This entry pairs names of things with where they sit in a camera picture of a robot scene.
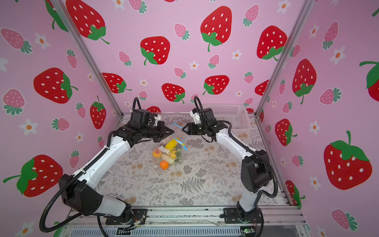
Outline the white plastic mesh basket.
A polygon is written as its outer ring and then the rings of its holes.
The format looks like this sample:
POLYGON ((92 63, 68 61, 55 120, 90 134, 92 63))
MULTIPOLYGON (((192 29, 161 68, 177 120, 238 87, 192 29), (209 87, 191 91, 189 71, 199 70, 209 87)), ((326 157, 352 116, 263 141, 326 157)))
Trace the white plastic mesh basket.
POLYGON ((250 118, 243 105, 238 104, 203 104, 204 109, 210 108, 217 120, 229 121, 234 130, 249 130, 250 118))

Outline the yellow red peach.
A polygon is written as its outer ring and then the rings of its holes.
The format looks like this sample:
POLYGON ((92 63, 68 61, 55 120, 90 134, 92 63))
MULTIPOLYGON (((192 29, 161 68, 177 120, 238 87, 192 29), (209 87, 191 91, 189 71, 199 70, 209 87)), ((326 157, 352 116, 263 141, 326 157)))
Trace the yellow red peach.
POLYGON ((161 156, 162 156, 162 151, 160 151, 159 149, 154 149, 153 150, 153 157, 154 158, 159 159, 159 158, 161 158, 161 156))

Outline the yellow mango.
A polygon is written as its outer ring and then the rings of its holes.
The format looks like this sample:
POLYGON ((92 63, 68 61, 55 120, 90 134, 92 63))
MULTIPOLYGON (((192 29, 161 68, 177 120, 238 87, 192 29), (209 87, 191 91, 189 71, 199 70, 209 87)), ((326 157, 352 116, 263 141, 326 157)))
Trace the yellow mango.
POLYGON ((175 139, 172 139, 165 145, 165 149, 172 151, 176 148, 178 142, 175 139))

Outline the clear zip bag blue zipper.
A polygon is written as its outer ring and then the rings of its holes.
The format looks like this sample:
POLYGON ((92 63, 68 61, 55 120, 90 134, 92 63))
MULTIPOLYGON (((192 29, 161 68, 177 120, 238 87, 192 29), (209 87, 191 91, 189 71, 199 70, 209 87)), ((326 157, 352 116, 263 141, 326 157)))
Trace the clear zip bag blue zipper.
POLYGON ((163 139, 153 149, 153 165, 155 169, 167 170, 177 164, 187 153, 186 145, 188 135, 182 131, 183 125, 174 123, 169 126, 174 133, 163 139))

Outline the white radish with leaves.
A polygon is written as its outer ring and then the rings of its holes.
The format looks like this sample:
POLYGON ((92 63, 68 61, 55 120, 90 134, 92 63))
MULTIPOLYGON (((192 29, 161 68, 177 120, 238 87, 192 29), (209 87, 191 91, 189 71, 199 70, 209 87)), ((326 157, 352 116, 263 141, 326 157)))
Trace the white radish with leaves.
POLYGON ((182 152, 180 149, 177 150, 177 159, 172 159, 170 157, 170 152, 169 153, 162 153, 161 159, 163 161, 167 161, 170 165, 173 165, 174 163, 178 162, 182 158, 182 152))

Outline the orange tangerine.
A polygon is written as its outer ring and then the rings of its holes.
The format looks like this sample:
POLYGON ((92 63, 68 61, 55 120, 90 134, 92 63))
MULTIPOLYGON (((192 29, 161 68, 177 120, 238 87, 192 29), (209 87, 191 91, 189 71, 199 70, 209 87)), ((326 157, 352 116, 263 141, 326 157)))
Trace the orange tangerine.
POLYGON ((167 161, 161 161, 159 164, 160 168, 167 170, 169 168, 169 163, 167 161))

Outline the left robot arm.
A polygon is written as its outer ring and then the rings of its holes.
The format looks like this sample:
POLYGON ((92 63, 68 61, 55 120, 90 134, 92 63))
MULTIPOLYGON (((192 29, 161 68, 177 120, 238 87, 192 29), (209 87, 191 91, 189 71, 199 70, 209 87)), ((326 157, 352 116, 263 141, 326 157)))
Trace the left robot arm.
POLYGON ((151 140, 159 143, 172 134, 174 130, 162 121, 153 126, 127 124, 112 131, 102 151, 73 175, 64 174, 60 178, 59 187, 66 188, 61 194, 63 203, 84 216, 108 215, 128 222, 133 215, 131 205, 101 195, 95 188, 112 165, 134 145, 151 140))

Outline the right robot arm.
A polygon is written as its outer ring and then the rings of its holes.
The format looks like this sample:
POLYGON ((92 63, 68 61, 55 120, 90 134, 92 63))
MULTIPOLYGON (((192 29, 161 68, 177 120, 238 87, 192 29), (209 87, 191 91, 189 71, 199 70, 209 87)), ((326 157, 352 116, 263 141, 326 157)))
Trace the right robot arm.
POLYGON ((253 150, 232 134, 228 121, 188 123, 182 129, 187 135, 207 135, 212 141, 226 147, 235 157, 241 159, 241 182, 245 188, 238 202, 238 208, 248 213, 255 210, 262 195, 275 198, 278 182, 273 167, 264 150, 253 150))

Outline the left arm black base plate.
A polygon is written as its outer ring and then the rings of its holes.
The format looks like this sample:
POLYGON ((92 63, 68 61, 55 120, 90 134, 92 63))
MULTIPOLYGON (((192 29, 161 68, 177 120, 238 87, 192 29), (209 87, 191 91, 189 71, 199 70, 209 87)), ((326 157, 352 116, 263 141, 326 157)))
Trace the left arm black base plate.
POLYGON ((148 210, 144 208, 132 208, 125 211, 121 216, 109 216, 106 220, 106 225, 132 225, 137 222, 137 225, 144 225, 148 210))

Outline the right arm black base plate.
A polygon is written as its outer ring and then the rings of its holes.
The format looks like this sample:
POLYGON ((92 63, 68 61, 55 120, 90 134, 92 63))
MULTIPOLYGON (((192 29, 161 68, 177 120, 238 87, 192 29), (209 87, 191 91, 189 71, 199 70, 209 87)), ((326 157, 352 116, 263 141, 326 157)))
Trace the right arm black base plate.
POLYGON ((220 218, 224 219, 226 224, 262 224, 264 216, 260 208, 245 212, 241 208, 224 208, 220 218))

